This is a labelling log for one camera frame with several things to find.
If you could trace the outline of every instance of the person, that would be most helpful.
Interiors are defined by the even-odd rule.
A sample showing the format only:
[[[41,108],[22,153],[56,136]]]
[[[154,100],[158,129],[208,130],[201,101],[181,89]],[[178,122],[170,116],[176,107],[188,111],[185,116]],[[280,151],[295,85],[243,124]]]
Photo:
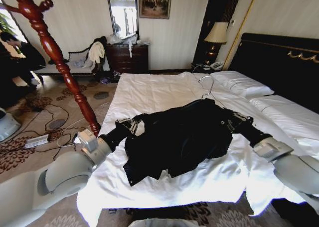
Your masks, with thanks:
[[[25,56],[25,58],[17,59],[16,65],[7,69],[7,73],[9,73],[11,78],[20,76],[29,86],[36,87],[39,82],[30,71],[45,67],[43,56],[31,44],[18,40],[8,32],[0,33],[0,38],[7,44],[18,47]]]

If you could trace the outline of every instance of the patterned carpet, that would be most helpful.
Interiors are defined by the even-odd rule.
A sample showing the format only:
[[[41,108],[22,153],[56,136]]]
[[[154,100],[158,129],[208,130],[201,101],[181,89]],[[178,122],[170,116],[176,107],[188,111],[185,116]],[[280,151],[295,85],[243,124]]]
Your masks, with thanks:
[[[102,123],[112,101],[116,84],[100,84],[90,77],[78,77],[81,91]],[[44,86],[21,99],[7,109],[22,124],[21,128],[5,142],[0,143],[0,183],[22,172],[37,170],[67,151],[80,151],[72,137],[88,126],[81,120],[82,114],[60,79],[45,77]],[[49,143],[35,149],[23,149],[26,140],[49,134]],[[258,217],[250,217],[252,211],[245,195],[237,203],[196,203],[187,206],[160,209],[108,209],[103,210],[99,227],[127,227],[134,220],[146,218],[170,218],[195,220],[207,227],[290,227],[281,219],[272,206]],[[65,198],[52,206],[30,227],[86,227],[76,208],[76,195]]]

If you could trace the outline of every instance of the picture frame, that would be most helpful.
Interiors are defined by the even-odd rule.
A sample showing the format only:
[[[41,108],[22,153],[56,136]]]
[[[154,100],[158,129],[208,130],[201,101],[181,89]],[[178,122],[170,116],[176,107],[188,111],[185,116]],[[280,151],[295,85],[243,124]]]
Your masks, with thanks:
[[[139,0],[140,18],[169,19],[171,0]]]

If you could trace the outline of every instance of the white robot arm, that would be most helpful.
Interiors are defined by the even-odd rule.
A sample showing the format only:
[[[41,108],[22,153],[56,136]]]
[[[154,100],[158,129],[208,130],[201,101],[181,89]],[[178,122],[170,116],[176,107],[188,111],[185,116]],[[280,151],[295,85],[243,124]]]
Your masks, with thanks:
[[[135,130],[135,121],[116,122],[116,128],[96,138],[89,130],[78,133],[83,153],[67,152],[51,164],[22,173],[0,184],[0,226],[24,227],[88,182],[92,172]]]
[[[254,151],[273,162],[275,175],[295,190],[319,213],[319,161],[295,156],[292,148],[254,128],[252,118],[233,113],[225,123],[231,132],[243,134]],[[42,216],[65,197],[85,187],[92,172],[125,137],[135,134],[137,122],[124,119],[107,135],[96,138],[89,130],[78,134],[83,153],[67,152],[50,165],[20,174],[0,184],[0,226],[23,227]]]

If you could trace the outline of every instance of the dresser drawer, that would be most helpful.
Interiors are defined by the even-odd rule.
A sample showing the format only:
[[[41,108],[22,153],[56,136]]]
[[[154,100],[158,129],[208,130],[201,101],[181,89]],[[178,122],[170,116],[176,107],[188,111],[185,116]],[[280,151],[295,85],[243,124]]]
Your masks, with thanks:
[[[133,45],[132,58],[128,45],[107,45],[106,56],[111,71],[120,73],[146,73],[149,68],[147,45]]]

